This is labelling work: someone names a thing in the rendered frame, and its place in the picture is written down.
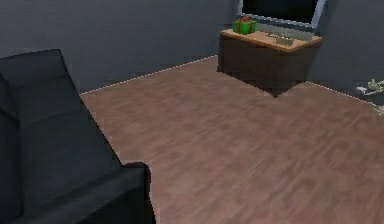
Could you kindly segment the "dark grey sofa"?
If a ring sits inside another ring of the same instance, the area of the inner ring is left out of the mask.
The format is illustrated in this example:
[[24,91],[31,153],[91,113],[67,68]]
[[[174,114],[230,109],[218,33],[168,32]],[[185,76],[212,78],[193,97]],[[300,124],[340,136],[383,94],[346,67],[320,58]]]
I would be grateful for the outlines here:
[[60,50],[0,58],[0,224],[156,224],[150,180],[120,162]]

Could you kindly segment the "brown wooden cabinet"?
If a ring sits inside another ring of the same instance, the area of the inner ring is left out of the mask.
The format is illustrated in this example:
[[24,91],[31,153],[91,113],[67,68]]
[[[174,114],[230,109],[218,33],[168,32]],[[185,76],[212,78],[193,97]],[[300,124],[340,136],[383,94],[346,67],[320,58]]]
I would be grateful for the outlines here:
[[293,39],[289,46],[256,31],[243,35],[223,30],[219,35],[217,71],[270,93],[273,97],[308,80],[322,38]]

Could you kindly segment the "green gift box red ribbon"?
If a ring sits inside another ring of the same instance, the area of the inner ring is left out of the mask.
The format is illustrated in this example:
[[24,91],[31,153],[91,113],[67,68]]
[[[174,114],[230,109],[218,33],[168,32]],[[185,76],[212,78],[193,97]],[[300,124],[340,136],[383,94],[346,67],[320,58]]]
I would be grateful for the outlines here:
[[256,31],[257,21],[248,17],[235,20],[232,23],[232,30],[235,33],[248,35]]

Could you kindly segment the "grey remote control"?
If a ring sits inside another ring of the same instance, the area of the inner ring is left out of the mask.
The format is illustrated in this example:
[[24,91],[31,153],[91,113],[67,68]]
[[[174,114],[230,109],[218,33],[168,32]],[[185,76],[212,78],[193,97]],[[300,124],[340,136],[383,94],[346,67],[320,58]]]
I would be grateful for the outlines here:
[[267,36],[274,38],[277,44],[283,45],[283,46],[291,46],[294,42],[292,38],[277,35],[277,34],[268,33]]

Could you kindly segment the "grey framed television set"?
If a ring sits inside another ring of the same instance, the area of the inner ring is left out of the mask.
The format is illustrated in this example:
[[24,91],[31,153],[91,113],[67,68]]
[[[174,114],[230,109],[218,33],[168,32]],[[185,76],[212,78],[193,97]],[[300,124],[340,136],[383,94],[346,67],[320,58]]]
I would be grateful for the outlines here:
[[237,14],[259,21],[314,29],[327,0],[239,0]]

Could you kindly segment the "pale white plant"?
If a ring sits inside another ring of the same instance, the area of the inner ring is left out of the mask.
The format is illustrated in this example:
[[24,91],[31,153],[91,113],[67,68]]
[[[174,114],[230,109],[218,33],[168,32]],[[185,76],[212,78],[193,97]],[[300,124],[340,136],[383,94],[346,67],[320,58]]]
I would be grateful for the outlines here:
[[[358,86],[357,90],[360,91],[364,96],[375,95],[384,92],[384,80],[376,81],[371,79],[366,87]],[[371,103],[372,109],[379,115],[384,116],[384,105],[376,105]]]

